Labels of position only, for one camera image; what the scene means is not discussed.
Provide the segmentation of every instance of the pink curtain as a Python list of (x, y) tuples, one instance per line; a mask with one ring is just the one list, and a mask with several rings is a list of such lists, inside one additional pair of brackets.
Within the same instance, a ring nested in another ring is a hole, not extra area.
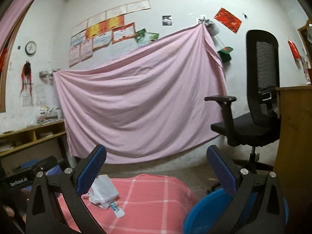
[(14, 0), (0, 21), (0, 54), (14, 25), (33, 0)]
[(203, 24), (141, 47), (88, 71), (54, 74), (72, 155), (96, 144), (106, 163), (169, 156), (215, 136), (220, 107), (206, 96), (226, 94), (222, 63)]

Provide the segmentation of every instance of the hat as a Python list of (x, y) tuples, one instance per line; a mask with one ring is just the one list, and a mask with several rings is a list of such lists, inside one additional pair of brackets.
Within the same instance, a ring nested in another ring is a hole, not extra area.
[(232, 52), (232, 51), (233, 51), (233, 48), (231, 48), (229, 46), (218, 51), (223, 63), (232, 60), (232, 57), (230, 56), (230, 52)]

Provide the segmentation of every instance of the chair seat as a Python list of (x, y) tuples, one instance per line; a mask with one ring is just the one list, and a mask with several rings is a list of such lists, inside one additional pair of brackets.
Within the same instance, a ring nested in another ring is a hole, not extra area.
[[(279, 139), (279, 129), (257, 126), (250, 113), (233, 119), (233, 122), (235, 140), (242, 145), (262, 147)], [(211, 130), (226, 136), (224, 122), (212, 124)]]

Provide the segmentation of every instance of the white certificate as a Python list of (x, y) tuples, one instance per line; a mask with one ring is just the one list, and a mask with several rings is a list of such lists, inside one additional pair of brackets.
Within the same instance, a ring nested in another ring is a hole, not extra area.
[(69, 49), (69, 66), (73, 66), (80, 62), (80, 45)]
[(92, 39), (80, 44), (80, 60), (83, 61), (93, 55)]
[(135, 24), (131, 23), (113, 30), (113, 44), (135, 37)]
[(88, 20), (87, 21), (84, 21), (82, 23), (80, 23), (79, 25), (75, 26), (73, 28), (73, 31), (72, 31), (72, 34), (71, 36), (75, 36), (77, 35), (78, 33), (82, 32), (83, 30), (87, 29), (87, 24), (88, 24)]
[(106, 11), (88, 20), (88, 28), (106, 20)]
[(118, 16), (123, 15), (123, 14), (127, 14), (127, 5), (111, 9), (111, 10), (107, 11), (106, 13), (107, 13), (106, 19), (110, 19), (113, 17), (118, 17)]
[(93, 49), (108, 45), (112, 40), (112, 31), (108, 31), (93, 38)]
[(80, 43), (85, 41), (85, 33), (87, 32), (87, 30), (82, 31), (81, 33), (78, 33), (77, 35), (75, 35), (74, 37), (71, 38), (71, 47), (73, 46), (77, 46)]
[(127, 4), (127, 13), (132, 13), (136, 11), (143, 11), (150, 9), (151, 5), (149, 3), (149, 0), (144, 0), (140, 2), (134, 2)]

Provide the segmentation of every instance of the black chair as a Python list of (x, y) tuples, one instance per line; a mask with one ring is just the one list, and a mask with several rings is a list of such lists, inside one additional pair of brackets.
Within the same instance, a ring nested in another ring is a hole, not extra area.
[(273, 143), (280, 137), (280, 120), (274, 112), (277, 107), (275, 88), (280, 86), (278, 42), (269, 32), (250, 30), (246, 44), (247, 100), (250, 113), (233, 119), (231, 103), (237, 100), (236, 97), (211, 96), (205, 97), (205, 101), (216, 101), (222, 109), (224, 122), (212, 124), (214, 132), (225, 135), (230, 146), (252, 146), (249, 161), (233, 161), (252, 173), (256, 173), (256, 170), (272, 171), (272, 166), (257, 162), (255, 148)]

